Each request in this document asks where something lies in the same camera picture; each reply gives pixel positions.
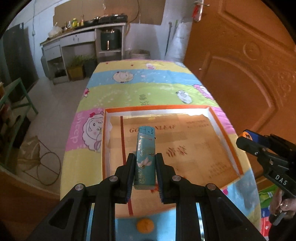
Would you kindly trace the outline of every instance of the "cardboard sheet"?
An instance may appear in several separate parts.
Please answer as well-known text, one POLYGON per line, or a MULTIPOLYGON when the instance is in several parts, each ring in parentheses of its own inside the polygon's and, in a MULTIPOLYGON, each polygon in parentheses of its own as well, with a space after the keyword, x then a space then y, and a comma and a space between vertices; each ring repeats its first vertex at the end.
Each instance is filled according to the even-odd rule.
MULTIPOLYGON (((112 129, 107 144, 110 148, 110 166, 107 175, 113 175, 116 168, 123 164, 120 117, 112 116, 110 123, 112 129)), ((222 188, 238 178, 210 120, 205 116, 172 114, 124 118, 126 157, 135 151, 137 128, 144 125, 155 127, 156 153, 161 152, 165 164, 173 166, 177 175, 187 178, 191 183, 214 183, 222 188)), ((169 208, 160 202, 157 190, 133 189, 131 203, 133 214, 138 216, 169 208)), ((117 208, 116 216, 121 216, 120 213, 120 209, 117 208)))
MULTIPOLYGON (((161 25, 165 0, 139 0, 140 11, 133 23, 161 25)), ((128 21, 132 21, 138 13, 137 0, 70 0, 54 8, 53 25, 62 27, 73 18, 90 20, 104 14, 121 14, 128 16, 128 21)))

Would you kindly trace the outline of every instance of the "screw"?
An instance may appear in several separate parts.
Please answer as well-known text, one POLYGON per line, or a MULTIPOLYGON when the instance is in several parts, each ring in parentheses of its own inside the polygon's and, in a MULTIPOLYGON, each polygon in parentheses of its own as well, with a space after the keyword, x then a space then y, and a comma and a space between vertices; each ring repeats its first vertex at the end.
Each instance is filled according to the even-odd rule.
POLYGON ((211 191, 213 191, 213 190, 216 189, 216 185, 213 184, 213 183, 209 183, 209 184, 207 185, 207 188, 210 189, 211 191))
POLYGON ((116 181, 118 180, 118 177, 116 177, 116 176, 111 176, 111 177, 109 177, 109 180, 110 180, 111 182, 116 182, 116 181))
POLYGON ((178 181, 181 180, 181 177, 178 176, 178 175, 174 175, 174 176, 172 176, 172 179, 173 179, 174 181, 178 182, 178 181))
POLYGON ((83 189, 83 185, 82 185, 82 184, 77 184, 77 185, 75 186, 75 189, 76 189, 77 191, 80 191, 80 190, 83 189))

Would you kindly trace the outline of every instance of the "person's hand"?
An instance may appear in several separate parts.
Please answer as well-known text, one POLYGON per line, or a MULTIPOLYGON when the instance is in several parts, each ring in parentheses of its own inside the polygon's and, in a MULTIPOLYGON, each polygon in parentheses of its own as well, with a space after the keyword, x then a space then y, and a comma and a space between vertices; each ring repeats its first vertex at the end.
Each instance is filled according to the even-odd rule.
POLYGON ((287 212, 284 218, 292 218, 296 213, 296 198, 282 200, 282 194, 283 191, 277 188, 270 202, 269 211, 271 214, 275 214, 276 210, 280 207, 282 211, 287 212))

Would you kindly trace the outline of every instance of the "door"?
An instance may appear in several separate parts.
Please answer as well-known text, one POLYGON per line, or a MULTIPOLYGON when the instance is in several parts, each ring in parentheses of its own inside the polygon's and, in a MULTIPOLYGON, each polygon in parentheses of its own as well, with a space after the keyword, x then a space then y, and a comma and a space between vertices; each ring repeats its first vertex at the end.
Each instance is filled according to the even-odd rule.
MULTIPOLYGON (((250 129, 296 142, 295 44, 260 0, 205 0, 184 64, 226 113, 237 134, 250 129)), ((255 177, 262 167, 249 155, 255 177)))

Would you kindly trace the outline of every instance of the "lighter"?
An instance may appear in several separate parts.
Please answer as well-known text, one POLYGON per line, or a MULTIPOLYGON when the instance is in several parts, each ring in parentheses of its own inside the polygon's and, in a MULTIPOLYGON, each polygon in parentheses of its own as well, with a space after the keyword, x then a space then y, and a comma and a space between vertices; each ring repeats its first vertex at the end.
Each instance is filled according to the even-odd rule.
POLYGON ((134 188, 155 189, 155 129, 151 126, 139 127, 134 188))

